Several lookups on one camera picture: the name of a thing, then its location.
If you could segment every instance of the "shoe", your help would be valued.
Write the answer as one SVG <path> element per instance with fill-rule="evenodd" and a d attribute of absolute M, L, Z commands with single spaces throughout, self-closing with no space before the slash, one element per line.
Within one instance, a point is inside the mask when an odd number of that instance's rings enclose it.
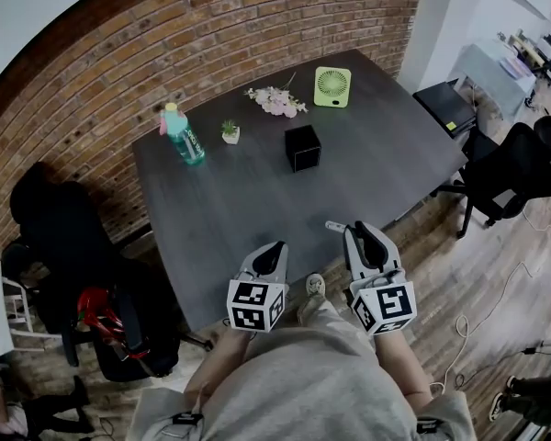
<path fill-rule="evenodd" d="M 80 424 L 78 433 L 93 433 L 94 427 L 90 423 L 90 420 L 88 420 L 88 417 L 85 415 L 84 410 L 81 408 L 76 408 L 78 421 L 77 423 Z"/>
<path fill-rule="evenodd" d="M 326 286 L 324 284 L 324 278 L 318 273 L 312 273 L 306 278 L 306 293 L 309 297 L 320 294 L 324 297 Z"/>
<path fill-rule="evenodd" d="M 510 376 L 508 379 L 506 379 L 506 391 L 509 393 L 513 393 L 512 390 L 512 384 L 517 380 L 516 377 Z"/>
<path fill-rule="evenodd" d="M 488 418 L 491 422 L 495 422 L 496 419 L 502 415 L 502 402 L 504 401 L 505 395 L 500 392 L 499 394 L 496 394 L 496 397 L 494 397 L 494 400 L 492 401 L 492 406 L 489 409 L 489 415 Z"/>
<path fill-rule="evenodd" d="M 88 392 L 85 389 L 85 385 L 80 378 L 73 376 L 73 385 L 75 386 L 72 392 L 72 397 L 75 398 L 77 407 L 83 407 L 90 404 L 88 399 Z"/>

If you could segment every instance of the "sneaker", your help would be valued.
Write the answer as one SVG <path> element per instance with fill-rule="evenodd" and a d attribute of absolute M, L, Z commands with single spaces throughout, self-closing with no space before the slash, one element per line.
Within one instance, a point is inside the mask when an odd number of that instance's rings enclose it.
<path fill-rule="evenodd" d="M 320 294 L 322 297 L 324 297 L 325 290 L 326 286 L 321 275 L 319 275 L 318 273 L 312 273 L 311 275 L 308 275 L 308 277 L 306 278 L 306 293 L 309 295 L 309 297 L 315 296 L 317 294 Z"/>
<path fill-rule="evenodd" d="M 496 394 L 494 400 L 492 401 L 492 406 L 489 409 L 488 418 L 491 422 L 495 422 L 496 419 L 502 415 L 502 402 L 504 401 L 504 394 L 500 392 Z"/>
<path fill-rule="evenodd" d="M 508 379 L 506 379 L 506 391 L 507 392 L 513 393 L 512 384 L 514 383 L 515 380 L 516 380 L 516 377 L 514 377 L 514 376 L 510 376 Z"/>

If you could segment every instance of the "water bottle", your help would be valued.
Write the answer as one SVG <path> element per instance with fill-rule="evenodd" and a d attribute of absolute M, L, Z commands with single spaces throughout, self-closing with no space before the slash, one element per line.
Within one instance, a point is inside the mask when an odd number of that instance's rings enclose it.
<path fill-rule="evenodd" d="M 167 135 L 188 165 L 199 164 L 204 160 L 204 149 L 196 134 L 190 128 L 184 113 L 178 113 L 176 103 L 165 105 L 163 113 L 167 125 Z"/>

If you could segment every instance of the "pink flowers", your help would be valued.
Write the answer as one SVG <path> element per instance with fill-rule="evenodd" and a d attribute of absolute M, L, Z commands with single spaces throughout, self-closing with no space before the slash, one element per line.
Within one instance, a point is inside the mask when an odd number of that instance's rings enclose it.
<path fill-rule="evenodd" d="M 299 111 L 308 112 L 304 103 L 300 103 L 284 89 L 273 88 L 272 86 L 260 88 L 259 90 L 250 88 L 244 94 L 250 99 L 254 99 L 266 113 L 274 116 L 285 115 L 288 118 L 294 118 Z"/>

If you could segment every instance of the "green desk fan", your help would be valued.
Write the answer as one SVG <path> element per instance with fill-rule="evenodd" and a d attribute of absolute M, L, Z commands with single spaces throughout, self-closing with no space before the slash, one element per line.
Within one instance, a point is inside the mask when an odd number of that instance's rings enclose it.
<path fill-rule="evenodd" d="M 314 77 L 314 104 L 319 107 L 346 107 L 351 72 L 335 67 L 319 67 Z"/>

